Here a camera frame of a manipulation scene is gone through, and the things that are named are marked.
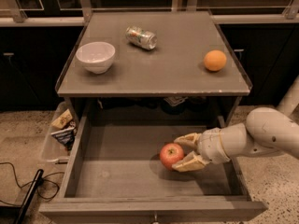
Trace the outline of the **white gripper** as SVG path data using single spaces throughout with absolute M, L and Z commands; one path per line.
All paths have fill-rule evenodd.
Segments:
M 200 133 L 188 133 L 177 137 L 174 142 L 181 146 L 197 149 L 198 155 L 194 151 L 190 152 L 181 161 L 172 165 L 178 172 L 198 171 L 204 169 L 209 163 L 221 164 L 230 160 L 224 151 L 219 128 L 206 130 Z

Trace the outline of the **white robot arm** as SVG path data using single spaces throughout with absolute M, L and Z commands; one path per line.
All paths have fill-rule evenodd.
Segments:
M 197 171 L 208 164 L 222 164 L 235 157 L 270 157 L 287 153 L 299 158 L 299 125 L 290 114 L 299 105 L 299 77 L 276 109 L 258 107 L 249 112 L 246 121 L 203 133 L 189 133 L 175 140 L 191 147 L 172 168 L 178 172 Z

